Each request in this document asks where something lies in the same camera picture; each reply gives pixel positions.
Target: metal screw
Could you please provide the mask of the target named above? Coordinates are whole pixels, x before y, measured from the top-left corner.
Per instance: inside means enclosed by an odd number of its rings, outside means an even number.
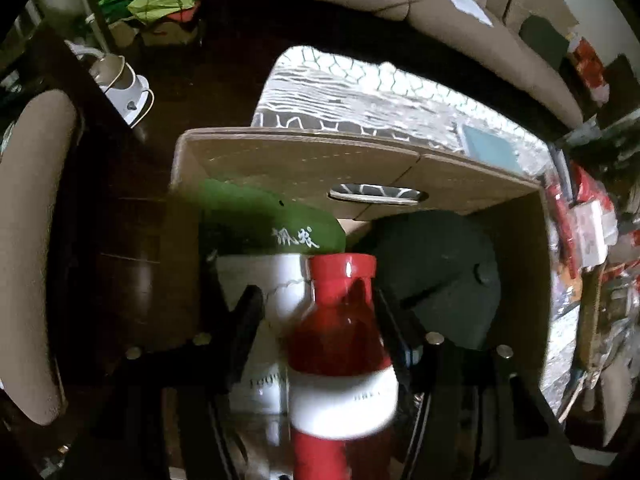
[[[444,343],[444,336],[438,332],[429,332],[425,337],[430,345],[441,345]]]
[[[142,355],[142,350],[139,346],[132,346],[127,350],[126,356],[129,361],[135,361]]]
[[[498,345],[495,351],[503,359],[511,359],[513,357],[513,348],[508,345]]]

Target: white label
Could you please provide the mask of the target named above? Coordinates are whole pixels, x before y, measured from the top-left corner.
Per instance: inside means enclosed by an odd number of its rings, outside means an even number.
[[[292,370],[289,420],[302,433],[331,440],[373,434],[396,413],[398,381],[393,367],[362,376],[327,377]]]
[[[242,378],[229,392],[236,413],[275,415],[287,411],[287,365],[267,322],[258,326]]]

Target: green bag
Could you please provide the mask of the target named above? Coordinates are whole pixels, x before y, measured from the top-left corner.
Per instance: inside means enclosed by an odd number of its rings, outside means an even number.
[[[253,187],[205,180],[197,195],[200,254],[342,253],[331,214]]]
[[[128,6],[137,19],[145,25],[156,22],[160,18],[178,12],[191,9],[196,0],[133,0]]]

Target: red bottle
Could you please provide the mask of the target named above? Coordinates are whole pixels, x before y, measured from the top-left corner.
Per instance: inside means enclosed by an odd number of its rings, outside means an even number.
[[[294,478],[383,480],[398,382],[371,301],[376,259],[326,254],[309,268],[316,307],[287,345]]]

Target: dark green bag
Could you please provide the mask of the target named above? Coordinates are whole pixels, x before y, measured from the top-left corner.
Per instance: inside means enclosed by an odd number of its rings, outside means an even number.
[[[330,254],[346,237],[331,214],[253,187],[205,180],[198,190],[200,254]]]

